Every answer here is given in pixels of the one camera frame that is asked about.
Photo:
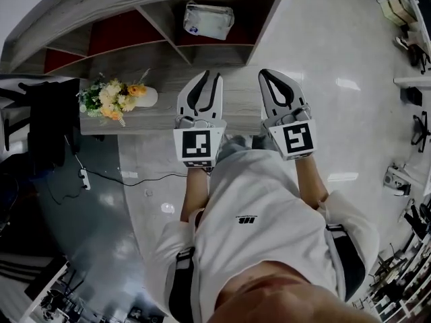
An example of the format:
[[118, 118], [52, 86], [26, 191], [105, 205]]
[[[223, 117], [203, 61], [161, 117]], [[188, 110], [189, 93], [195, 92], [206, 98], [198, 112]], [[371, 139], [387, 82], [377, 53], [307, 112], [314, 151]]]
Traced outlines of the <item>white vase with yellow flowers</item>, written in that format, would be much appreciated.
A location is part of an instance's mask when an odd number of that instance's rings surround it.
[[138, 81], [125, 83], [119, 79], [105, 81], [103, 74], [78, 94], [79, 110], [89, 117], [102, 117], [126, 126], [124, 115], [134, 108], [150, 108], [158, 101], [158, 92], [145, 84], [150, 70], [143, 72]]

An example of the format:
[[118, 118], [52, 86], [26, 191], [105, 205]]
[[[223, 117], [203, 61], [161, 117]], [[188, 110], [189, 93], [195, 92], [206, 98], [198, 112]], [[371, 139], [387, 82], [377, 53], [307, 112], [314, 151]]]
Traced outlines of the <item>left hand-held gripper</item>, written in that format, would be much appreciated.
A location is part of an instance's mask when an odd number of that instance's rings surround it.
[[223, 78], [218, 73], [213, 81], [209, 104], [196, 110], [209, 70], [194, 76], [180, 91], [177, 99], [176, 125], [173, 130], [176, 156], [187, 168], [213, 168], [226, 129], [222, 119]]

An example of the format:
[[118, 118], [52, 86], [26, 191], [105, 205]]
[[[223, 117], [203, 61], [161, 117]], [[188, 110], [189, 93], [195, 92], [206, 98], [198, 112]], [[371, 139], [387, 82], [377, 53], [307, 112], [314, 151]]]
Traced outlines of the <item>black office chair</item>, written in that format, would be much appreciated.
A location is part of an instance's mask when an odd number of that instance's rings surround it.
[[65, 138], [73, 137], [78, 120], [80, 80], [42, 82], [34, 85], [18, 83], [22, 92], [0, 87], [0, 98], [11, 101], [5, 108], [19, 110], [1, 115], [0, 149], [9, 151], [11, 136], [29, 127], [26, 137], [33, 164], [50, 162], [62, 166], [65, 162]]

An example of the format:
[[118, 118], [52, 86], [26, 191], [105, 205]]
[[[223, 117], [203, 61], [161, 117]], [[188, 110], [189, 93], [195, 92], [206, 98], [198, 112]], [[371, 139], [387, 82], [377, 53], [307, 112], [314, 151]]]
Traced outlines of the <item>person's white shirt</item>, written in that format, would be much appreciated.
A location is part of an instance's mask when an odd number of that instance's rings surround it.
[[274, 151], [237, 152], [207, 179], [206, 207], [167, 223], [149, 257], [145, 286], [165, 314], [207, 323], [223, 286], [264, 261], [292, 267], [351, 306], [379, 250], [363, 212], [337, 191], [309, 207]]

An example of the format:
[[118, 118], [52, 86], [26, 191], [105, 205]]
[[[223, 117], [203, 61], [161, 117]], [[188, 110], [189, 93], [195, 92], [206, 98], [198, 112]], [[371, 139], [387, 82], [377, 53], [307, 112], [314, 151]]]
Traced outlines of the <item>grey wooden desk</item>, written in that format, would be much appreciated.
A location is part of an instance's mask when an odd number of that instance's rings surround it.
[[[158, 101], [150, 108], [135, 108], [124, 115], [125, 126], [117, 121], [92, 118], [80, 114], [80, 129], [83, 135], [144, 135], [149, 133], [170, 133], [176, 118], [177, 97], [181, 89], [204, 67], [165, 67], [152, 69], [145, 83], [156, 89]], [[197, 106], [208, 105], [211, 86], [217, 73], [222, 76], [223, 118], [227, 131], [240, 135], [256, 135], [261, 123], [261, 92], [257, 75], [259, 68], [211, 67], [209, 79], [203, 88]]]

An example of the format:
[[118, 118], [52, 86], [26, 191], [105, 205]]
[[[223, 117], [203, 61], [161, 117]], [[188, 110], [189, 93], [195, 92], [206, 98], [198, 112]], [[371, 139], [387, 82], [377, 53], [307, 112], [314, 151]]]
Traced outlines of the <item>person's left forearm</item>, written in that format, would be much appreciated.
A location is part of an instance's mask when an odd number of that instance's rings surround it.
[[206, 207], [209, 200], [207, 173], [202, 168], [189, 168], [180, 220], [188, 222], [195, 212]]

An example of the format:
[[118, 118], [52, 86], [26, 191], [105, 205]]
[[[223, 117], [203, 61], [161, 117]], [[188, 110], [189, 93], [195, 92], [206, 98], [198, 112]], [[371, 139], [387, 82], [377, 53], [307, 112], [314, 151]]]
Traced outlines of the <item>clear plastic bag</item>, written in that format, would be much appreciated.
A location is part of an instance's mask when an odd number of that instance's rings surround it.
[[194, 36], [226, 40], [234, 22], [234, 11], [231, 7], [189, 1], [185, 7], [183, 29]]

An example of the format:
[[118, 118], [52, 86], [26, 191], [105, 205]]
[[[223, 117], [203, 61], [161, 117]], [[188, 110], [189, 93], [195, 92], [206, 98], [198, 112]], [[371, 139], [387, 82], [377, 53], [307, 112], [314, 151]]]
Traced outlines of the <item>person's right forearm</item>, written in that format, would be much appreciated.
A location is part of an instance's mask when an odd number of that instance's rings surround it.
[[300, 198], [311, 208], [317, 210], [326, 201], [329, 193], [319, 175], [313, 156], [295, 161]]

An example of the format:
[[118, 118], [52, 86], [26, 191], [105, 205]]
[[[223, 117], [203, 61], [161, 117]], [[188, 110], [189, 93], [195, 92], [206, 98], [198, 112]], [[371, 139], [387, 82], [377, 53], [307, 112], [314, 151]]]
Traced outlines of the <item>person's chin and neck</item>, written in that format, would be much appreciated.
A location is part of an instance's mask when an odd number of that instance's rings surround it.
[[232, 277], [207, 323], [379, 323], [280, 262], [264, 261]]

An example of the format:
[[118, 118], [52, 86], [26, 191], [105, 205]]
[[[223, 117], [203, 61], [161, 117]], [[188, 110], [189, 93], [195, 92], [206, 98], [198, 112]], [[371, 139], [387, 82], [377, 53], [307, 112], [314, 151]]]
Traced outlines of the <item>grey floor device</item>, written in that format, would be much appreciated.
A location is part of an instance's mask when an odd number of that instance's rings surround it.
[[411, 184], [400, 176], [396, 175], [394, 171], [399, 171], [399, 167], [392, 163], [385, 173], [383, 178], [383, 188], [394, 196], [407, 197], [410, 195]]

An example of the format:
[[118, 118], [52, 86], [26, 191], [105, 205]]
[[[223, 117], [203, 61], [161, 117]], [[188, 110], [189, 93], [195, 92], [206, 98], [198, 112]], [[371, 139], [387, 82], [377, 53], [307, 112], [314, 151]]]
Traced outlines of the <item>black chair base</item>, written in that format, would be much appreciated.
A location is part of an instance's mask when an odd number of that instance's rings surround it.
[[413, 136], [411, 138], [411, 145], [418, 146], [418, 152], [423, 153], [428, 137], [431, 137], [431, 131], [428, 129], [428, 113], [422, 111], [421, 116], [413, 115]]

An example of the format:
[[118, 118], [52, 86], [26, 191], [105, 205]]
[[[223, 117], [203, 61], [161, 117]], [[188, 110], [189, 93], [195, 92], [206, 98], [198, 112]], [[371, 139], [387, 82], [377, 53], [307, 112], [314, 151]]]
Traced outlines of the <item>stack of pale yellow boxes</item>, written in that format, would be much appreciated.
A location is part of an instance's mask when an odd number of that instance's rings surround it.
[[380, 2], [383, 15], [396, 26], [404, 26], [417, 22], [409, 0], [384, 0]]

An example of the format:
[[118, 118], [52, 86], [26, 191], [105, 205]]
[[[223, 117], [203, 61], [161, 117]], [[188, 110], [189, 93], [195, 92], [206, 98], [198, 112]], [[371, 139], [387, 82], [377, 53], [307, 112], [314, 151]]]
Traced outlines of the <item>white metal rack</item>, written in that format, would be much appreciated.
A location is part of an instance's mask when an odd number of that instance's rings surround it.
[[411, 227], [408, 242], [378, 258], [371, 284], [351, 306], [380, 323], [431, 323], [431, 196], [420, 205], [409, 200], [400, 220]]

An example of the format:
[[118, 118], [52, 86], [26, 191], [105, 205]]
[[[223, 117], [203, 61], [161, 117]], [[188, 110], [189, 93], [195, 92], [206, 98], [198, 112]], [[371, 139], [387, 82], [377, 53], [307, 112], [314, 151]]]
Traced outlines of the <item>person's grey trousers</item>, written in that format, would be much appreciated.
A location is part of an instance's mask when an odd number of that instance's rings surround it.
[[268, 135], [224, 135], [216, 162], [237, 152], [251, 150], [277, 151], [277, 147]]

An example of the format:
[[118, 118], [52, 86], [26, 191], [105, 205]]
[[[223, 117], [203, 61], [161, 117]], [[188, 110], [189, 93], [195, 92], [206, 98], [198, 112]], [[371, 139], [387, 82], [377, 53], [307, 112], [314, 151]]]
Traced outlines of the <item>small black box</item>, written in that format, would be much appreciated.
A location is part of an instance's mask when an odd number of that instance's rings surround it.
[[422, 106], [423, 104], [422, 92], [416, 87], [401, 88], [400, 99], [404, 104], [414, 106]]

